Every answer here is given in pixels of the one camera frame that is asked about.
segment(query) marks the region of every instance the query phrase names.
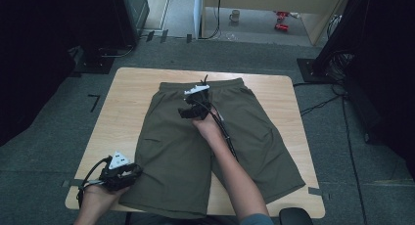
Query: gray carpet floor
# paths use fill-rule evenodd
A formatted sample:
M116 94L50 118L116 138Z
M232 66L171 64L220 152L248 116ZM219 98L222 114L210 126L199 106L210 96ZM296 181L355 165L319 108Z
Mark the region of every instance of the gray carpet floor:
M316 58L321 48L226 41L159 38L141 40L115 60L110 74L68 77L22 134L0 148L0 224L71 224L77 210L65 207L68 188L118 68L168 68L287 75L302 78L296 58ZM300 110L334 97L330 85L296 87ZM91 112L95 98L101 95ZM415 184L404 161L386 146L366 145L352 103L337 99L302 117L326 215L314 224L414 224ZM99 224L123 224L125 214L109 212ZM235 224L234 217L171 220L134 213L133 224Z

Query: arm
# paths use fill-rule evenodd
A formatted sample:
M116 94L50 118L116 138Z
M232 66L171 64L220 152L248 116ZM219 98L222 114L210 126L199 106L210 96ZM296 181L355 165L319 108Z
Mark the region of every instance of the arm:
M82 207L74 225L95 224L128 189L123 188L116 192L109 192L102 186L92 185L87 187L84 193Z
M255 213L269 216L262 194L248 173L232 156L212 116L209 114L205 120L194 119L193 124L199 129L216 155L238 220L242 221Z

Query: person's left hand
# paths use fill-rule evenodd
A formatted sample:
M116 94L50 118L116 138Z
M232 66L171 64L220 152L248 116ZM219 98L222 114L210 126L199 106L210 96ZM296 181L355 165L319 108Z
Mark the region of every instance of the person's left hand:
M86 187L82 206L74 225L95 224L128 189L129 187L109 192L106 188L99 185Z

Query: shorts waistband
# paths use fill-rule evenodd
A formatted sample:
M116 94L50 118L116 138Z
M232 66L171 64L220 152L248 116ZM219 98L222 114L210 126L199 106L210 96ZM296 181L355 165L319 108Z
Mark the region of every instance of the shorts waistband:
M191 83L170 83L162 82L160 84L160 91L174 91L174 90L190 90L195 87L195 85L202 85L201 82L191 82ZM236 78L232 80L214 80L207 81L210 90L221 89L226 87L239 88L244 87L244 80L242 78Z

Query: fabric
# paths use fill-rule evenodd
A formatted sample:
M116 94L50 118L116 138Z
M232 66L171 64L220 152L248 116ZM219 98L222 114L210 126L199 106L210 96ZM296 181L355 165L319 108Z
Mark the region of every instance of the fabric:
M161 83L144 119L135 162L143 174L120 203L173 218L205 217L210 172L223 184L208 143L178 108L189 108L184 90L200 83ZM270 203L304 182L278 129L254 93L239 79L210 81L210 101L225 121L240 164Z
M240 225L273 225L271 218L265 214L256 213L244 218Z

